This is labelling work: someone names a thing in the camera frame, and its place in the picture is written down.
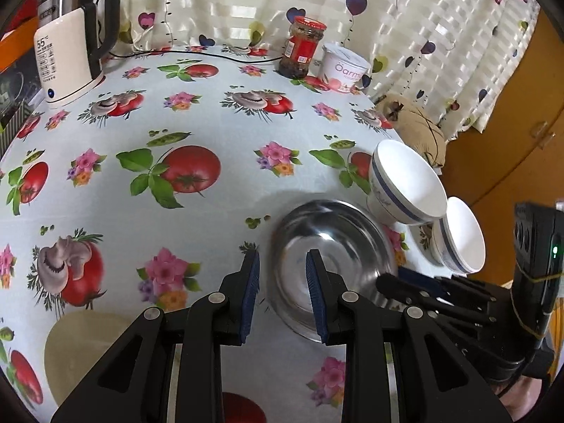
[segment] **metal bolt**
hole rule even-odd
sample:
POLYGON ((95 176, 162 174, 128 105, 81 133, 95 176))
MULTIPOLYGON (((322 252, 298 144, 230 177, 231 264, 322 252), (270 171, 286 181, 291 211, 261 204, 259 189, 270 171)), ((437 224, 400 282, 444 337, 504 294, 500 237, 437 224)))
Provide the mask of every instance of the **metal bolt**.
POLYGON ((341 294, 341 297, 345 302, 356 302, 358 300, 358 294, 354 291, 346 291, 341 294))
POLYGON ((143 312, 143 316, 148 320, 156 320, 161 315, 161 311, 157 307, 151 307, 143 312))
POLYGON ((423 316, 423 310, 419 307, 410 307, 407 309, 407 315, 411 318, 419 319, 423 316))
POLYGON ((225 294, 223 293, 211 293, 208 297, 208 301, 212 304, 221 304, 225 300, 225 294))

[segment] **rubber band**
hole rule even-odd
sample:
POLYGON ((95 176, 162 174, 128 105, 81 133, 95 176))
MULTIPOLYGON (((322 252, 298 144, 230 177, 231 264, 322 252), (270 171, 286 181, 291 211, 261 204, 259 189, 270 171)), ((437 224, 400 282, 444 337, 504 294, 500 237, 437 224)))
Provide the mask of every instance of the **rubber band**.
POLYGON ((521 325, 521 327, 528 334, 531 334, 533 337, 535 337, 537 340, 542 340, 542 338, 544 337, 544 334, 539 334, 536 331, 532 330, 529 326, 527 326, 523 322, 523 320, 521 319, 521 316, 519 316, 519 313, 517 312, 517 307, 515 307, 515 301, 513 301, 513 289, 509 290, 509 295, 511 296, 511 305, 513 306, 513 312, 515 313, 515 316, 517 316, 517 321, 519 321, 519 324, 521 325))
POLYGON ((525 275, 526 279, 528 279, 528 281, 530 281, 531 283, 541 283, 543 281, 555 280, 557 278, 564 276, 564 273, 562 273, 562 274, 549 275, 548 277, 532 278, 530 275, 527 275, 525 273, 525 271, 521 268, 518 262, 515 262, 515 264, 517 265, 517 268, 519 269, 521 274, 525 275))

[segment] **kettle handle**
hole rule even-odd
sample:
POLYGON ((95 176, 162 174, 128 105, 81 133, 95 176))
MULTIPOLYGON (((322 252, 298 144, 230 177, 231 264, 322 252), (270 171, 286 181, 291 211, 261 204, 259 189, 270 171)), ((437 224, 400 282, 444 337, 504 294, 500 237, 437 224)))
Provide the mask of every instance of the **kettle handle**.
POLYGON ((92 78, 95 79, 101 72, 100 59, 107 54, 117 42, 119 35, 119 4, 120 0, 104 0, 104 41, 98 47, 98 19, 97 7, 93 0, 79 0, 84 10, 86 48, 88 50, 88 63, 92 78))

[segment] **tablecloth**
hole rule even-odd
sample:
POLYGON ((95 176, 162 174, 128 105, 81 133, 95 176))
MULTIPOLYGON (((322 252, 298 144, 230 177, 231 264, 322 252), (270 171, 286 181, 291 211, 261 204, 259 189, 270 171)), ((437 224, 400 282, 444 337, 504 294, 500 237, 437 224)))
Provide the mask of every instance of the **tablecloth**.
MULTIPOLYGON (((187 50, 108 61, 84 97, 41 104, 0 164, 0 365, 40 422, 57 408, 43 357, 57 319, 190 306, 247 249, 266 288, 276 222, 312 198, 366 208, 368 162, 355 154, 399 139, 362 93, 249 63, 266 51, 187 50)), ((399 261, 450 275, 419 249, 419 228, 395 229, 399 261)), ((247 344, 222 350, 223 389, 270 423, 338 422, 344 359, 345 347, 294 334, 260 292, 247 344)))

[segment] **wooden door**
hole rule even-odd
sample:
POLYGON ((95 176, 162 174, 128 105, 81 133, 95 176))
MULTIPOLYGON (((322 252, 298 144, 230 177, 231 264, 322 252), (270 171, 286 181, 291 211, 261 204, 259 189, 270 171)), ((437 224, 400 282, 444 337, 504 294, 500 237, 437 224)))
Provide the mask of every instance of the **wooden door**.
POLYGON ((475 278, 495 284, 512 280, 513 206, 523 201, 554 206, 559 198, 564 198, 564 112, 531 154, 472 207, 486 240, 486 265, 475 278))
POLYGON ((476 203, 529 155, 541 136, 531 130, 543 122, 547 129, 564 106, 563 66, 564 43, 541 12, 483 134, 471 128, 447 145, 441 181, 449 196, 476 203))

